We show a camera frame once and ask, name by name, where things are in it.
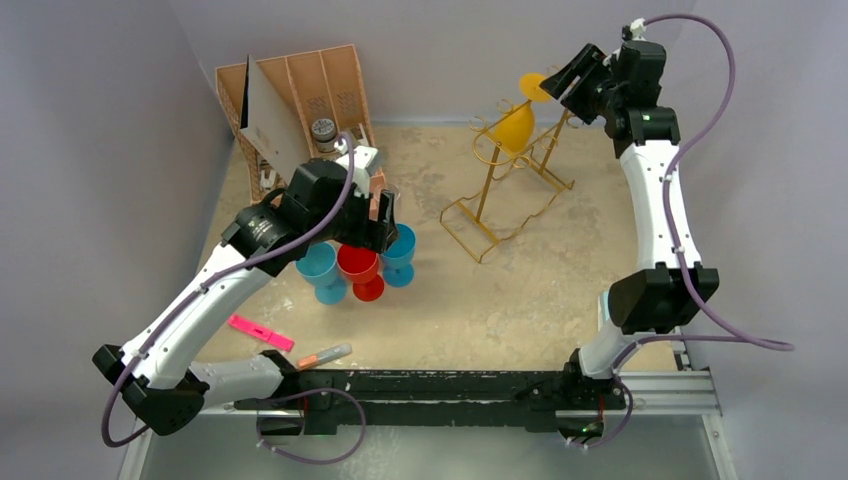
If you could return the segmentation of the red wine glass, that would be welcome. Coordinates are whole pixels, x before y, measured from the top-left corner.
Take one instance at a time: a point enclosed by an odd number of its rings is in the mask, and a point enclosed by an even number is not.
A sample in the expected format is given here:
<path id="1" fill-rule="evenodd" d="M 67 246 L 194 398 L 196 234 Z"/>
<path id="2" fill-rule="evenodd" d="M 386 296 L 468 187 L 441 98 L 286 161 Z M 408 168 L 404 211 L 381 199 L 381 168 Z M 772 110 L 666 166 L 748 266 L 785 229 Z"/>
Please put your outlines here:
<path id="1" fill-rule="evenodd" d="M 342 244 L 337 252 L 337 264 L 351 282 L 353 294 L 358 300 L 373 302 L 383 295 L 385 283 L 378 272 L 376 252 Z"/>

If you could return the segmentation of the blue wine glass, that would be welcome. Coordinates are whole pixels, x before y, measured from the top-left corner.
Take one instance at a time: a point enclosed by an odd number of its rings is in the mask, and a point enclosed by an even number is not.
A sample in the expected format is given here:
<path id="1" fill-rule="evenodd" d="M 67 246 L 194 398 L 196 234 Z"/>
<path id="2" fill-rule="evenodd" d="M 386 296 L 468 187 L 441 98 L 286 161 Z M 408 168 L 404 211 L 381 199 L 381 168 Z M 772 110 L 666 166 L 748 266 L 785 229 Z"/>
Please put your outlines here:
<path id="1" fill-rule="evenodd" d="M 304 257 L 295 262 L 300 276 L 313 286 L 316 299 L 324 305 L 336 305 L 347 294 L 347 284 L 337 264 L 337 251 L 327 242 L 312 244 Z"/>
<path id="2" fill-rule="evenodd" d="M 381 255 L 383 279 L 392 288 L 408 286 L 415 277 L 412 260 L 417 246 L 415 232 L 408 225 L 398 223 L 398 238 Z"/>

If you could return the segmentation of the yellow wine glass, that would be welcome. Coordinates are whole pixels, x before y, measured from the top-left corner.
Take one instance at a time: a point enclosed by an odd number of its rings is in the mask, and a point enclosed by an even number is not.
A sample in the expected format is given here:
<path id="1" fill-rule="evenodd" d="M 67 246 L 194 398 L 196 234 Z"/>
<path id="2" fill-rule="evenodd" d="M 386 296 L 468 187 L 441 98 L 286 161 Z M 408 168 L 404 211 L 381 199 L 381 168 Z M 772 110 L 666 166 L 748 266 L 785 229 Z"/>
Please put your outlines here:
<path id="1" fill-rule="evenodd" d="M 551 100 L 551 96 L 540 87 L 546 79 L 542 73 L 524 74 L 519 80 L 519 90 L 525 101 L 512 106 L 495 125 L 492 133 L 495 141 L 512 153 L 518 153 L 526 147 L 536 125 L 533 105 Z"/>

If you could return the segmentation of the clear wine glass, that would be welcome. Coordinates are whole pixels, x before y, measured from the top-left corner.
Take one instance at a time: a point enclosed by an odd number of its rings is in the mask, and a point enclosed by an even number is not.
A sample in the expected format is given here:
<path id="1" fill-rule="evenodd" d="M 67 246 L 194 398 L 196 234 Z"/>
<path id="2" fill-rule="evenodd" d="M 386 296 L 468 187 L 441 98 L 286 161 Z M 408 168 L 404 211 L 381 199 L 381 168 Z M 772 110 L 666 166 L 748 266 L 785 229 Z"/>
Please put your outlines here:
<path id="1" fill-rule="evenodd" d="M 386 184 L 376 190 L 376 195 L 379 196 L 382 192 L 391 192 L 396 198 L 400 197 L 400 189 L 393 184 Z"/>

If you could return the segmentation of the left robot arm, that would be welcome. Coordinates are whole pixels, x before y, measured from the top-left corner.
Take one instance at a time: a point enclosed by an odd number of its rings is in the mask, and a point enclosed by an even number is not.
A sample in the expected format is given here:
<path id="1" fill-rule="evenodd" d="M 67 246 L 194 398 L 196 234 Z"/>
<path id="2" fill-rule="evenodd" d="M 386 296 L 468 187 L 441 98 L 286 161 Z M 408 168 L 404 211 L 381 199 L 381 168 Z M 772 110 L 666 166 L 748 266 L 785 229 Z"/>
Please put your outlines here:
<path id="1" fill-rule="evenodd" d="M 206 407 L 263 399 L 284 409 L 298 382 L 280 353 L 219 364 L 196 362 L 231 315 L 310 246 L 335 241 L 376 253 L 398 238 L 397 195 L 373 195 L 348 166 L 313 159 L 287 186 L 237 213 L 206 264 L 159 317 L 122 345 L 104 344 L 92 362 L 112 384 L 107 406 L 122 399 L 160 436 L 184 428 Z"/>

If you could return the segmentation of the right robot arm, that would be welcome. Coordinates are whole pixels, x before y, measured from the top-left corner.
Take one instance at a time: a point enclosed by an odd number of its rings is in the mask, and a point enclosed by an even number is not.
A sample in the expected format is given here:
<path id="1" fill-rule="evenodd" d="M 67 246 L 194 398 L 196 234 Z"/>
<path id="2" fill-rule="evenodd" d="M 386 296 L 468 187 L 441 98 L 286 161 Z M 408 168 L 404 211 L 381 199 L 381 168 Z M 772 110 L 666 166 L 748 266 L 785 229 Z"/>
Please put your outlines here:
<path id="1" fill-rule="evenodd" d="M 679 184 L 680 130 L 676 112 L 659 104 L 665 48 L 627 40 L 611 55 L 592 43 L 540 87 L 584 122 L 605 121 L 615 158 L 630 189 L 637 231 L 634 273 L 616 281 L 599 300 L 603 325 L 571 358 L 561 392 L 584 407 L 601 391 L 636 342 L 687 325 L 709 299 L 719 274 L 703 266 L 691 238 Z"/>

